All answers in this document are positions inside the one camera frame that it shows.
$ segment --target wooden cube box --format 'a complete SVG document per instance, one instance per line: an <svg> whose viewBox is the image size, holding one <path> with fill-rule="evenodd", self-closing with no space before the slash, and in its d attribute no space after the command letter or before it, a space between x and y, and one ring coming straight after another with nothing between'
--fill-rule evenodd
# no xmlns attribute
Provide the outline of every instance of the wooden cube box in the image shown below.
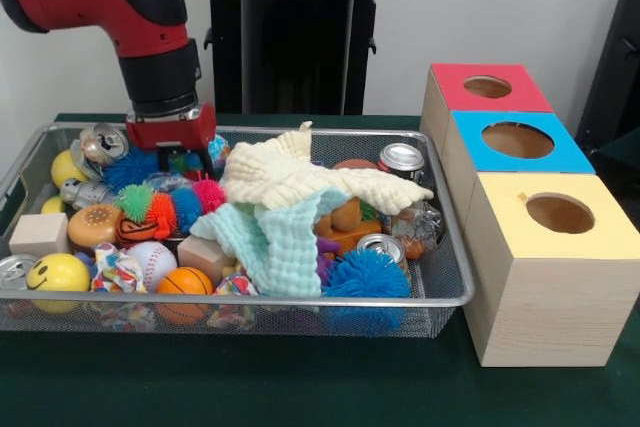
<svg viewBox="0 0 640 427"><path fill-rule="evenodd" d="M463 226L477 172L594 172L554 114L458 111L451 116L441 161Z"/></svg>
<svg viewBox="0 0 640 427"><path fill-rule="evenodd" d="M598 177L480 173L466 238L483 366L606 364L640 291L640 234Z"/></svg>
<svg viewBox="0 0 640 427"><path fill-rule="evenodd" d="M22 215L9 240L13 255L29 254L44 257L70 252L66 214Z"/></svg>
<svg viewBox="0 0 640 427"><path fill-rule="evenodd" d="M433 64L420 132L442 155L452 111L552 112L522 65Z"/></svg>

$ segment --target yellow lid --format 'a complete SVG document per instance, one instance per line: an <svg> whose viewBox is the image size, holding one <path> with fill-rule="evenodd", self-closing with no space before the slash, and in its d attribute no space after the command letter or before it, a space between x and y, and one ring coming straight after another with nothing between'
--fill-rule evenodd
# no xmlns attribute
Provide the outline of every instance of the yellow lid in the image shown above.
<svg viewBox="0 0 640 427"><path fill-rule="evenodd" d="M640 234L597 176L479 173L478 178L514 258L640 259Z"/></svg>

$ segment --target baseball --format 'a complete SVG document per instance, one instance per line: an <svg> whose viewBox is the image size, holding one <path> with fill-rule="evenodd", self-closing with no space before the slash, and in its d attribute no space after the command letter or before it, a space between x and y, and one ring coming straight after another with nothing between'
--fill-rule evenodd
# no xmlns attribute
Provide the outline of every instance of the baseball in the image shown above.
<svg viewBox="0 0 640 427"><path fill-rule="evenodd" d="M144 286L154 293L158 283L178 267L175 256L160 242L142 242L131 247L127 254L136 259L144 272Z"/></svg>

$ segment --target spiky ball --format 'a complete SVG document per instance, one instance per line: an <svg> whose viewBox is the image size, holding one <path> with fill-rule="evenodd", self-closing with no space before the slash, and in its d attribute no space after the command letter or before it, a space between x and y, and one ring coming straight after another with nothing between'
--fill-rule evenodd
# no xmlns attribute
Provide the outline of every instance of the spiky ball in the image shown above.
<svg viewBox="0 0 640 427"><path fill-rule="evenodd" d="M178 218L169 194L153 194L146 222L158 224L155 234L158 240L166 239L178 230Z"/></svg>
<svg viewBox="0 0 640 427"><path fill-rule="evenodd" d="M146 185L128 185L118 192L114 204L122 209L127 218L141 223L147 217L153 192Z"/></svg>
<svg viewBox="0 0 640 427"><path fill-rule="evenodd" d="M200 199L202 214L215 212L218 207L227 201L224 190L215 180L200 180L193 184L193 191Z"/></svg>
<svg viewBox="0 0 640 427"><path fill-rule="evenodd" d="M105 182L114 192L120 192L127 185L141 184L147 177L158 171L158 155L133 149L121 159L105 169Z"/></svg>
<svg viewBox="0 0 640 427"><path fill-rule="evenodd" d="M387 254L372 250L347 252L329 276L327 297L406 298L411 291L402 269ZM400 328L406 309L331 307L327 325L337 334L363 332L370 337L388 335Z"/></svg>
<svg viewBox="0 0 640 427"><path fill-rule="evenodd" d="M176 209L180 232L189 233L191 226L202 215L202 205L192 189L177 189L171 192L173 206Z"/></svg>

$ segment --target metal basket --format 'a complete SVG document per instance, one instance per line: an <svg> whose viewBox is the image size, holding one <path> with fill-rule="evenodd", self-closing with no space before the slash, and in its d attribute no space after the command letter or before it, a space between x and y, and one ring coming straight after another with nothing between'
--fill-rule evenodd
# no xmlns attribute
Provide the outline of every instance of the metal basket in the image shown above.
<svg viewBox="0 0 640 427"><path fill-rule="evenodd" d="M5 176L0 184L0 257L9 255L18 217L38 213L56 195L51 163L87 125L43 127ZM219 128L232 146L264 141L285 130ZM445 224L438 249L410 262L408 299L188 296L186 303L186 296L175 295L0 290L0 330L434 338L454 309L470 300L473 280L431 140L417 132L314 130L312 159L327 167L348 158L375 162L380 150L393 142L411 144L423 153L423 185L435 192ZM170 315L159 315L167 312Z"/></svg>

